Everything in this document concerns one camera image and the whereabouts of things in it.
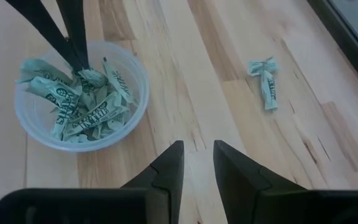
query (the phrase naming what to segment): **wooden countertop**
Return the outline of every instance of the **wooden countertop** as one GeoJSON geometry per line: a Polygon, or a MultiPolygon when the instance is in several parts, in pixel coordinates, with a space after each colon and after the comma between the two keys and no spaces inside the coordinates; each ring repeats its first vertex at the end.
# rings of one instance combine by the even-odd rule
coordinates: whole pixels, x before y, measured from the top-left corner
{"type": "MultiPolygon", "coordinates": [[[[63,27],[55,1],[44,2],[63,27]]],[[[145,65],[149,108],[128,137],[96,152],[26,135],[14,80],[23,59],[49,45],[0,0],[0,198],[23,187],[120,187],[177,139],[181,223],[226,223],[215,139],[309,189],[358,189],[358,76],[306,1],[85,0],[85,14],[88,40],[121,44],[145,65]],[[279,109],[266,113],[246,65],[271,55],[279,109]]]]}

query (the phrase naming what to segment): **black plastic part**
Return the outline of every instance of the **black plastic part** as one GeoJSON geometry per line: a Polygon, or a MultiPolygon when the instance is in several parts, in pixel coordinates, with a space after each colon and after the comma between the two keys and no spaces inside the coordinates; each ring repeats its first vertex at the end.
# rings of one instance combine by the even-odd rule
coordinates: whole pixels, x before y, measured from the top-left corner
{"type": "Polygon", "coordinates": [[[24,189],[0,200],[0,224],[177,224],[184,148],[177,141],[120,189],[24,189]]]}
{"type": "Polygon", "coordinates": [[[358,223],[358,191],[306,190],[222,141],[214,166],[228,224],[358,223]]]}
{"type": "Polygon", "coordinates": [[[358,72],[358,35],[355,30],[331,0],[308,2],[358,72]]]}
{"type": "Polygon", "coordinates": [[[52,45],[54,49],[73,67],[81,70],[82,66],[75,51],[50,17],[40,0],[6,0],[21,13],[52,45]]]}
{"type": "Polygon", "coordinates": [[[83,0],[57,0],[70,42],[83,69],[89,69],[83,0]]]}

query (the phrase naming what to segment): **clear plastic bowl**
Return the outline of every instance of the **clear plastic bowl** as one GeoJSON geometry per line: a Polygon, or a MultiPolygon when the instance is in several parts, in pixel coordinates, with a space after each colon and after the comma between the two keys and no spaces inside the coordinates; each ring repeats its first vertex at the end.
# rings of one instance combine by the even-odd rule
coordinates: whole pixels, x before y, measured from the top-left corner
{"type": "MultiPolygon", "coordinates": [[[[130,120],[112,135],[96,141],[84,143],[60,141],[50,134],[56,118],[56,115],[50,113],[50,111],[55,106],[46,99],[24,91],[28,83],[23,83],[16,85],[15,111],[27,133],[46,146],[69,152],[87,152],[101,149],[117,143],[128,135],[143,117],[149,102],[149,76],[139,60],[128,50],[110,42],[96,41],[88,43],[89,64],[104,73],[102,67],[103,57],[106,57],[108,62],[120,71],[128,88],[133,91],[134,97],[139,102],[137,108],[131,108],[132,117],[130,120]]],[[[55,49],[49,50],[43,59],[71,76],[65,60],[55,49]]]]}

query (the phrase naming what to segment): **wood grain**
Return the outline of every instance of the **wood grain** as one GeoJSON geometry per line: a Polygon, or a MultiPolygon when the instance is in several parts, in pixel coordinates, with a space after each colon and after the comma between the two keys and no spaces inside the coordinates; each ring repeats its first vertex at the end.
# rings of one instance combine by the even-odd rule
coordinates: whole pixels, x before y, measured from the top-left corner
{"type": "MultiPolygon", "coordinates": [[[[43,1],[66,30],[55,1],[43,1]]],[[[115,188],[185,142],[180,223],[225,224],[213,171],[222,139],[308,189],[358,189],[358,77],[306,1],[84,0],[88,40],[132,52],[147,111],[117,144],[81,154],[28,137],[13,109],[27,57],[50,48],[0,1],[0,198],[23,187],[115,188]],[[264,111],[249,60],[274,56],[279,109],[264,111]]]]}

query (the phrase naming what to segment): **plastic bowl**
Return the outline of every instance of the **plastic bowl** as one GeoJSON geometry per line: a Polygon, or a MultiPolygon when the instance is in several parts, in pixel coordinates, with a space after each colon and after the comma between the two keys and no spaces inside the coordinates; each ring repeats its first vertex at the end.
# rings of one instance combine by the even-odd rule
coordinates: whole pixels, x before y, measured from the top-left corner
{"type": "MultiPolygon", "coordinates": [[[[117,143],[135,128],[143,117],[149,102],[149,76],[139,60],[128,50],[110,42],[96,41],[88,43],[89,64],[104,73],[102,67],[103,57],[106,57],[108,62],[120,71],[128,88],[133,91],[134,97],[139,102],[137,108],[131,108],[132,117],[130,120],[112,135],[96,141],[84,143],[60,141],[50,134],[56,118],[56,115],[50,113],[54,105],[46,99],[24,91],[28,84],[23,83],[16,85],[15,111],[21,125],[29,135],[42,144],[55,149],[69,152],[88,152],[117,143]]],[[[71,76],[65,60],[55,49],[49,50],[43,59],[71,76]]]]}

